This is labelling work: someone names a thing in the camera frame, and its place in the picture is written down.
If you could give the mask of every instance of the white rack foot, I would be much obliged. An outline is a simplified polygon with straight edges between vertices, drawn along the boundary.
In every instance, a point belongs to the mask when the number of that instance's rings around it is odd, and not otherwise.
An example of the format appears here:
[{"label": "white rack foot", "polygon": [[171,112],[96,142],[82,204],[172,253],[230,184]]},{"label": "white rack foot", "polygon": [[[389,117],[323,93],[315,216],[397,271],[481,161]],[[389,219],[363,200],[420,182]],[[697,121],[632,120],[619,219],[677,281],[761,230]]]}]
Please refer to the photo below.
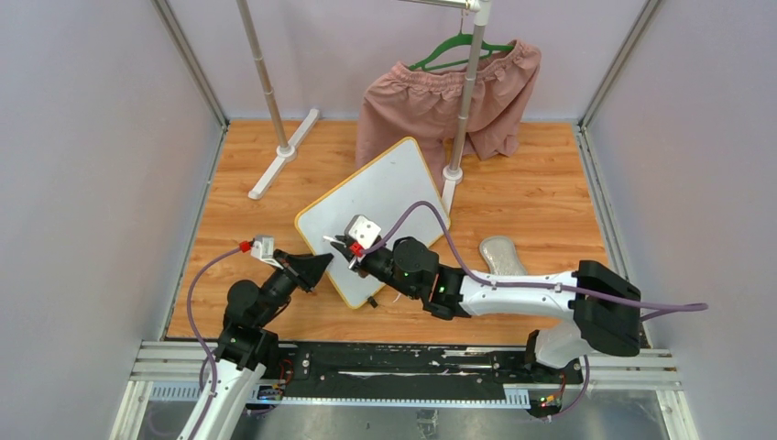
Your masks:
[{"label": "white rack foot", "polygon": [[451,171],[448,167],[445,167],[443,177],[445,178],[445,184],[443,185],[443,208],[445,208],[446,213],[450,214],[451,207],[454,205],[456,185],[464,178],[464,173],[461,171],[461,168]]},{"label": "white rack foot", "polygon": [[283,152],[278,147],[276,150],[278,156],[272,161],[265,173],[262,174],[257,184],[254,185],[254,189],[248,192],[248,198],[258,200],[265,195],[272,182],[275,181],[280,171],[283,170],[283,167],[297,157],[297,148],[308,136],[308,133],[311,132],[313,125],[315,125],[319,117],[321,117],[321,111],[317,108],[311,109],[311,112],[305,116],[297,131],[289,139],[289,151]]}]

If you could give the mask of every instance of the clothing rack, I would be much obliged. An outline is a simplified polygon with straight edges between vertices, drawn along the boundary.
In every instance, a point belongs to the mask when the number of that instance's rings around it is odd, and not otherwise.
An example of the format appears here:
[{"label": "clothing rack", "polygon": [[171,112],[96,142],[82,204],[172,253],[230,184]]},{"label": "clothing rack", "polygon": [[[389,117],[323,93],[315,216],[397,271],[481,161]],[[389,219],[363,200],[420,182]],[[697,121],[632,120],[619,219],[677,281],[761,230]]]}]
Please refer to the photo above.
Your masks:
[{"label": "clothing rack", "polygon": [[[448,6],[463,9],[475,13],[475,27],[472,31],[472,46],[469,50],[469,59],[465,70],[465,84],[462,91],[462,103],[459,110],[458,125],[454,138],[454,150],[451,155],[451,161],[443,170],[445,183],[443,185],[443,206],[450,213],[454,202],[454,193],[456,185],[464,178],[461,170],[461,159],[464,154],[464,142],[466,138],[466,123],[469,120],[469,106],[472,103],[472,91],[475,87],[477,76],[477,63],[480,58],[480,46],[483,43],[483,34],[486,32],[488,16],[491,11],[493,0],[400,0],[411,3],[423,3],[435,6]],[[283,120],[280,117],[278,104],[275,101],[275,91],[269,80],[267,67],[262,50],[259,46],[257,30],[254,28],[254,22],[251,18],[251,12],[248,9],[247,0],[237,0],[237,7],[240,10],[240,16],[243,18],[243,27],[246,29],[248,43],[251,46],[251,52],[254,55],[254,63],[257,66],[257,73],[262,83],[265,100],[267,101],[270,118],[275,127],[275,134],[278,137],[277,156],[257,182],[256,186],[248,193],[248,197],[258,199],[267,191],[269,186],[275,181],[283,167],[297,157],[297,147],[311,131],[313,125],[321,116],[318,109],[313,108],[302,121],[302,124],[294,135],[287,141],[286,132],[283,129]]]}]

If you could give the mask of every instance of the horizontal rod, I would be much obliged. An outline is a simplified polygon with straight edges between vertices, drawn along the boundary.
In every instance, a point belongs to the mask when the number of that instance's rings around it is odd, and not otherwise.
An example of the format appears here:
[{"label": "horizontal rod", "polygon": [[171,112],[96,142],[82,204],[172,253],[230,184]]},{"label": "horizontal rod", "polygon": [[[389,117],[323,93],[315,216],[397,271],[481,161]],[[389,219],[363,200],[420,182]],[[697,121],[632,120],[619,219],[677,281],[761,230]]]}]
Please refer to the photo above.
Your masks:
[{"label": "horizontal rod", "polygon": [[426,5],[435,6],[448,6],[456,7],[459,9],[465,9],[467,11],[477,12],[480,10],[480,5],[477,0],[400,0],[402,2],[410,3],[424,3]]}]

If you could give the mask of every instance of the elastic waistband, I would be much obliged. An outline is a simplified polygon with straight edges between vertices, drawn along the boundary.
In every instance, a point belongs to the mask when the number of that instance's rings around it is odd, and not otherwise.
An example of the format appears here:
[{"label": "elastic waistband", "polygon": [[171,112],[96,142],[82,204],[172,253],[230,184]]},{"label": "elastic waistband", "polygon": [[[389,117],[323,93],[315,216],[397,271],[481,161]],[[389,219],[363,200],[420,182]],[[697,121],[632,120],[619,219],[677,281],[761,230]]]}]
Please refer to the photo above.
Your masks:
[{"label": "elastic waistband", "polygon": [[[509,45],[513,49],[505,54],[495,53],[488,58],[480,60],[477,64],[477,81],[490,81],[497,78],[498,71],[505,71],[510,65],[515,65],[524,57],[527,51],[535,51],[532,46],[518,40],[512,40]],[[391,68],[388,77],[406,83],[407,85],[419,85],[430,91],[441,91],[455,86],[463,86],[465,82],[466,67],[457,71],[411,71],[407,64],[398,62]]]}]

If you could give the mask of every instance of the green hanger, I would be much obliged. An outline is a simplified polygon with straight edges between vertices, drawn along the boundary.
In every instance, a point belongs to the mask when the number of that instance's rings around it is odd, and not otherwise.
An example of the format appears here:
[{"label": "green hanger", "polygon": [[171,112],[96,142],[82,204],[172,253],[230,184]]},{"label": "green hanger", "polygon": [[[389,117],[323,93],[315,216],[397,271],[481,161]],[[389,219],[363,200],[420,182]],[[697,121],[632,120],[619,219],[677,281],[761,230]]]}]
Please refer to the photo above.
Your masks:
[{"label": "green hanger", "polygon": [[[459,31],[458,35],[454,37],[450,37],[449,39],[443,41],[443,44],[441,44],[440,46],[437,46],[437,49],[435,49],[434,52],[432,52],[432,55],[411,65],[409,69],[412,71],[415,71],[420,68],[424,72],[428,72],[428,71],[436,71],[438,69],[444,69],[446,67],[457,66],[459,64],[466,64],[468,60],[447,62],[445,64],[440,64],[439,66],[427,67],[427,64],[436,60],[437,57],[439,57],[446,51],[453,48],[458,48],[461,46],[472,46],[472,34],[462,34],[461,31]],[[480,59],[483,60],[486,57],[490,57],[491,54],[494,53],[494,51],[501,52],[505,50],[513,50],[514,48],[509,45],[500,45],[500,44],[494,45],[494,44],[488,44],[485,41],[483,41],[483,44],[480,45],[480,49],[488,50],[488,53],[486,55],[483,55],[480,57]]]}]

